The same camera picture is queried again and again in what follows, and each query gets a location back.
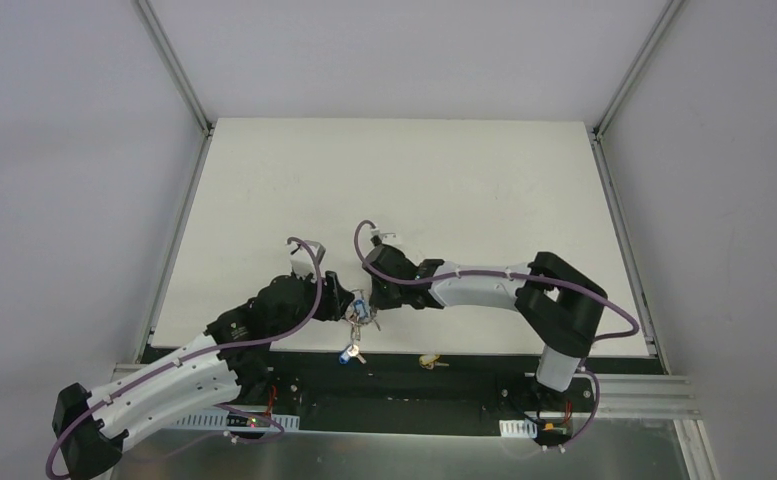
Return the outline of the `key with blue tag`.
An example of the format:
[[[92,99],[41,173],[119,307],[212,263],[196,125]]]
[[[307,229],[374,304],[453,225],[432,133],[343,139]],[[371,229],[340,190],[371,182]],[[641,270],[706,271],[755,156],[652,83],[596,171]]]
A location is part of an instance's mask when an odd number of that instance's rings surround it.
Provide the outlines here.
[[[341,365],[347,365],[351,361],[358,361],[360,364],[366,365],[367,360],[361,353],[360,346],[357,344],[350,344],[339,354],[338,361]]]

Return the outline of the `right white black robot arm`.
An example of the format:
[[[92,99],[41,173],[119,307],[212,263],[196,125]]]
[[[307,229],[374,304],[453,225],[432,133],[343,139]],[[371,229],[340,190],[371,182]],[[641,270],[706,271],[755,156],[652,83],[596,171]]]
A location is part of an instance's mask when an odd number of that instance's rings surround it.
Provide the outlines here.
[[[604,289],[551,252],[539,252],[527,264],[463,267],[443,259],[415,264],[399,248],[379,244],[362,268],[378,310],[477,306],[519,313],[544,343],[531,393],[547,410],[571,397],[573,376],[607,307]]]

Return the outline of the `key with yellow tag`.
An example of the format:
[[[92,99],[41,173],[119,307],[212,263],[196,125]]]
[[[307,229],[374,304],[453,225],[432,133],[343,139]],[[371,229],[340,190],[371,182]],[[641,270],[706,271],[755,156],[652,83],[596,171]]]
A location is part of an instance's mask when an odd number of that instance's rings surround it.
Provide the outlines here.
[[[440,355],[421,355],[418,358],[418,364],[426,370],[434,370],[437,367],[448,367],[449,364],[441,359]]]

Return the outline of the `silver keyring with keys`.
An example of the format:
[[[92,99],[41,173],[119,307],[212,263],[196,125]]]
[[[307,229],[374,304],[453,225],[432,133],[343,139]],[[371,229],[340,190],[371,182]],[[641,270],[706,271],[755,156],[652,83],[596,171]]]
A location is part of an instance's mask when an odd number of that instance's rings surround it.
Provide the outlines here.
[[[350,326],[350,341],[353,344],[361,342],[362,330],[371,328],[381,332],[377,321],[377,310],[370,303],[369,294],[362,289],[352,291],[353,300],[347,306],[342,319]]]

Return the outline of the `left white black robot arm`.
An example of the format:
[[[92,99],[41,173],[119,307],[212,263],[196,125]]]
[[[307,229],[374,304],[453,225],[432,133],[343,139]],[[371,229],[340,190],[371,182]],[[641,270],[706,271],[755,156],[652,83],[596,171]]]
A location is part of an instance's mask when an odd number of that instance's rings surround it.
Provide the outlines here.
[[[52,428],[66,479],[93,479],[114,467],[143,439],[188,413],[239,398],[261,402],[269,390],[264,356],[272,342],[305,321],[345,321],[367,311],[359,291],[344,289],[329,271],[321,278],[274,278],[246,303],[222,313],[188,344],[109,384],[80,383],[57,395]]]

